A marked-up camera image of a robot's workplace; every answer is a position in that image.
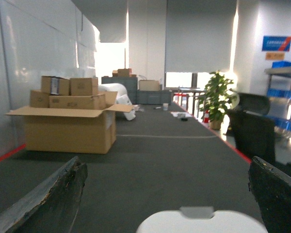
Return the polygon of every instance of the paper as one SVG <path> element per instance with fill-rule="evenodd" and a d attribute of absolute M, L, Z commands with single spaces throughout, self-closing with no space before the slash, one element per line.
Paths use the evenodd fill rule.
<path fill-rule="evenodd" d="M 178 114 L 185 114 L 185 117 L 192 117 L 191 114 L 187 112 L 170 112 L 174 117 L 178 117 Z"/>

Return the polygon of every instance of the gray plastic crate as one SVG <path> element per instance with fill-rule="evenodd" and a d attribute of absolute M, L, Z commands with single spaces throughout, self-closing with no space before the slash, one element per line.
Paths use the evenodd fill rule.
<path fill-rule="evenodd" d="M 137 104 L 171 104 L 170 91 L 137 91 Z"/>
<path fill-rule="evenodd" d="M 101 84 L 119 83 L 122 84 L 127 91 L 137 91 L 137 77 L 101 77 Z"/>
<path fill-rule="evenodd" d="M 127 91 L 127 95 L 132 104 L 137 103 L 137 91 Z"/>

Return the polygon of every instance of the green plant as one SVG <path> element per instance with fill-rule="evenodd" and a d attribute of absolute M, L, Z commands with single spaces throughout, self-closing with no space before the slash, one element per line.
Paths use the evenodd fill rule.
<path fill-rule="evenodd" d="M 236 98 L 229 88 L 229 85 L 234 84 L 234 82 L 226 78 L 219 70 L 209 74 L 212 76 L 205 85 L 204 98 L 200 99 L 198 104 L 201 111 L 209 111 L 210 121 L 223 121 L 226 111 Z"/>

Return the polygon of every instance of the brown box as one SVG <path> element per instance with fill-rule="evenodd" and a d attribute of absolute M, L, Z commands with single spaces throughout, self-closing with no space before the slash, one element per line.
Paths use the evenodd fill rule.
<path fill-rule="evenodd" d="M 24 116 L 27 150 L 106 154 L 116 140 L 115 112 L 132 105 L 114 104 L 116 92 L 105 92 L 104 110 L 32 108 L 7 113 Z"/>
<path fill-rule="evenodd" d="M 60 77 L 42 76 L 41 91 L 52 95 L 68 96 L 70 93 L 70 81 Z"/>
<path fill-rule="evenodd" d="M 98 78 L 71 78 L 70 88 L 72 96 L 98 95 Z"/>
<path fill-rule="evenodd" d="M 50 108 L 95 109 L 106 108 L 105 94 L 95 96 L 50 96 Z"/>
<path fill-rule="evenodd" d="M 41 90 L 30 91 L 30 107 L 33 108 L 48 108 L 49 94 L 43 93 Z"/>
<path fill-rule="evenodd" d="M 118 77 L 130 77 L 131 76 L 131 68 L 128 69 L 118 69 L 117 70 Z"/>
<path fill-rule="evenodd" d="M 117 77 L 117 70 L 112 71 L 112 77 Z"/>
<path fill-rule="evenodd" d="M 139 80 L 140 91 L 159 91 L 160 89 L 160 82 L 157 80 Z"/>

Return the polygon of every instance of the sign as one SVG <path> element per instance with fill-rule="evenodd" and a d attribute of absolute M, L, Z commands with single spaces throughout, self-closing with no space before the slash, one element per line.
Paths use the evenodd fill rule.
<path fill-rule="evenodd" d="M 266 60 L 283 60 L 285 59 L 284 52 L 267 52 L 265 56 Z"/>
<path fill-rule="evenodd" d="M 262 51 L 290 51 L 291 36 L 264 36 Z"/>

